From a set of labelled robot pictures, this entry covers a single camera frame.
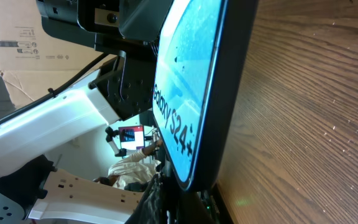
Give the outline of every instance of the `person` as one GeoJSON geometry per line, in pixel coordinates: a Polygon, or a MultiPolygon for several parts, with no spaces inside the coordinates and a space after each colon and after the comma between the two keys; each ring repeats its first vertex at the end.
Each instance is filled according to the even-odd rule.
{"type": "Polygon", "coordinates": [[[156,147],[162,145],[162,140],[139,149],[127,158],[121,159],[109,168],[107,177],[99,177],[94,182],[109,185],[118,189],[125,189],[125,186],[132,183],[146,184],[156,174],[154,164],[140,163],[142,159],[151,155],[156,147]]]}

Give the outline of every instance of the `cardboard box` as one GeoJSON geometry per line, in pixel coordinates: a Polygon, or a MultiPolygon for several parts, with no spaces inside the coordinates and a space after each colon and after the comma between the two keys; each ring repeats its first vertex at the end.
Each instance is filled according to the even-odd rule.
{"type": "Polygon", "coordinates": [[[46,34],[35,0],[0,0],[0,70],[76,70],[100,54],[46,34]]]}
{"type": "MultiPolygon", "coordinates": [[[[97,70],[104,62],[114,57],[115,55],[107,56],[91,68],[88,73],[97,70]]],[[[81,69],[65,71],[6,70],[0,71],[0,74],[4,80],[13,105],[16,109],[19,109],[48,94],[49,88],[53,88],[55,90],[62,86],[80,70],[81,69]]]]}
{"type": "Polygon", "coordinates": [[[35,0],[0,0],[0,71],[16,108],[59,87],[99,55],[46,34],[35,0]]]}

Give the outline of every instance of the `wood grain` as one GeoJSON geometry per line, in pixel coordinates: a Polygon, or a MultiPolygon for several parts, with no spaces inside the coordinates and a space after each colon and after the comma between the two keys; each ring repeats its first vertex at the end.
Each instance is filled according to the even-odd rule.
{"type": "Polygon", "coordinates": [[[358,0],[261,0],[219,189],[235,223],[358,223],[358,0]]]}

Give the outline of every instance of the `screw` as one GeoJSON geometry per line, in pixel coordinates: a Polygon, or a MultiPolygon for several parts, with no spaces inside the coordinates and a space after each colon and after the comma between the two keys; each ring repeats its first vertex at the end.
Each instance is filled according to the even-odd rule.
{"type": "Polygon", "coordinates": [[[113,13],[109,13],[107,15],[107,21],[109,21],[109,23],[116,23],[117,22],[117,16],[113,13]]]}

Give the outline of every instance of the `hand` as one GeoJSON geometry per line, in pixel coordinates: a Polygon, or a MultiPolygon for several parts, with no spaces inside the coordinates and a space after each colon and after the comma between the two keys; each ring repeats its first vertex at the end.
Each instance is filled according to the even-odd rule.
{"type": "Polygon", "coordinates": [[[118,179],[118,176],[113,176],[113,177],[116,177],[116,178],[111,179],[111,177],[99,177],[99,178],[94,179],[93,182],[96,182],[98,184],[107,185],[107,186],[112,186],[118,179]]]}
{"type": "Polygon", "coordinates": [[[162,139],[159,139],[156,143],[155,143],[156,146],[161,146],[162,145],[162,139]]]}

